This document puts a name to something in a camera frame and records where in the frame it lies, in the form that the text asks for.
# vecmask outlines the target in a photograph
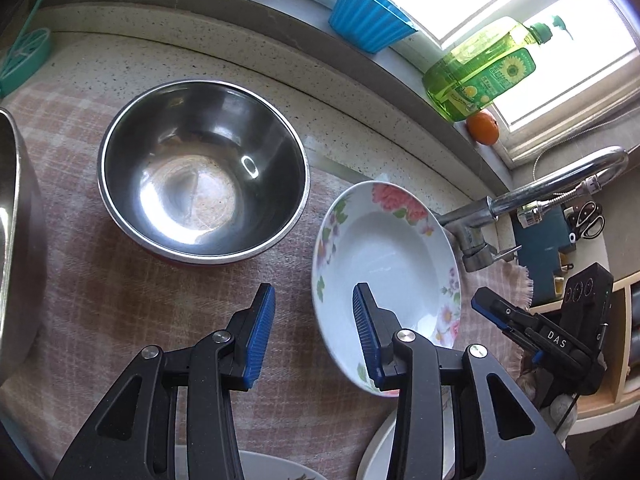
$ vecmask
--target plate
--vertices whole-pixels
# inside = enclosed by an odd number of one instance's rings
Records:
[[[350,187],[322,221],[311,270],[316,319],[340,370],[363,390],[380,392],[367,374],[351,297],[359,282],[403,328],[452,348],[460,325],[460,277],[447,236],[414,195],[386,182]]]
[[[244,480],[326,480],[320,473],[277,456],[240,451]],[[175,479],[188,480],[187,447],[175,447]]]
[[[453,408],[451,390],[448,386],[442,387],[442,425],[442,477],[448,478],[448,473],[452,472],[451,469],[456,461]],[[396,410],[393,410],[367,446],[358,467],[356,480],[386,480],[395,430]]]

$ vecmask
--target plaid tablecloth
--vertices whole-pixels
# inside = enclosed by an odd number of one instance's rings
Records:
[[[49,278],[42,328],[27,360],[0,388],[0,404],[51,473],[142,347],[194,344],[225,327],[234,311],[250,304],[258,284],[270,282],[276,315],[262,374],[250,392],[233,398],[239,447],[303,463],[330,480],[353,479],[396,402],[367,394],[342,375],[314,319],[313,244],[327,208],[349,184],[312,170],[298,224],[251,260],[207,268],[166,263],[120,232],[98,194],[97,149],[120,105],[43,84],[2,102],[26,140],[42,188]],[[500,262],[474,274],[462,271],[461,281],[456,347],[482,342],[517,373],[519,352],[471,311],[469,300],[487,285],[527,306],[526,270]]]

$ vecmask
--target stainless steel bowl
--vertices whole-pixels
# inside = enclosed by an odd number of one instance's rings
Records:
[[[309,168],[293,127],[267,101],[229,83],[185,80],[118,113],[100,146],[98,182],[111,217],[144,248],[226,264],[290,231]]]
[[[47,278],[42,200],[27,149],[0,108],[0,385],[27,356]]]

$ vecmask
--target orange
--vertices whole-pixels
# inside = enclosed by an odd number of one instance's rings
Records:
[[[498,121],[495,120],[489,110],[480,110],[467,117],[466,130],[473,137],[473,140],[485,146],[495,144],[498,141],[498,137],[500,137]]]

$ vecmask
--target blue silicone cup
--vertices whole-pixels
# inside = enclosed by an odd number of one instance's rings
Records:
[[[418,30],[389,0],[338,0],[329,25],[345,40],[370,54]]]

